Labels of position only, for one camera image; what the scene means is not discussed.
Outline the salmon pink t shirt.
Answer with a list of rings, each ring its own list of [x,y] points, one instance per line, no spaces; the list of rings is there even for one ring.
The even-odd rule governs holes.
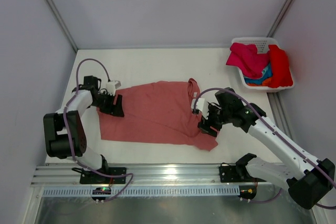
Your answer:
[[[117,91],[122,95],[124,117],[98,112],[101,139],[105,141],[190,145],[211,151],[215,137],[197,127],[201,115],[192,113],[198,83],[159,81]]]

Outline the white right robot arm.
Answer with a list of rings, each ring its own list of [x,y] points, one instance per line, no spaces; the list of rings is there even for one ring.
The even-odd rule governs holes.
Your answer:
[[[319,201],[335,188],[335,165],[328,158],[321,160],[305,151],[282,132],[254,103],[247,102],[232,88],[213,88],[216,104],[198,95],[191,102],[192,112],[201,115],[197,127],[216,137],[223,125],[231,124],[264,144],[283,165],[275,165],[248,153],[235,164],[240,180],[261,179],[289,193],[304,209],[318,206],[334,210]]]

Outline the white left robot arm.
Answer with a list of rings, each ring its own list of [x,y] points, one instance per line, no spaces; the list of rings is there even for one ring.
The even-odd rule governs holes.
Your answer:
[[[86,109],[95,107],[105,115],[124,117],[122,95],[116,94],[121,83],[108,80],[101,87],[101,79],[85,76],[83,84],[72,90],[65,106],[54,113],[44,115],[44,138],[47,155],[58,159],[71,159],[99,183],[106,182],[110,170],[106,158],[88,147],[87,137],[81,121]]]

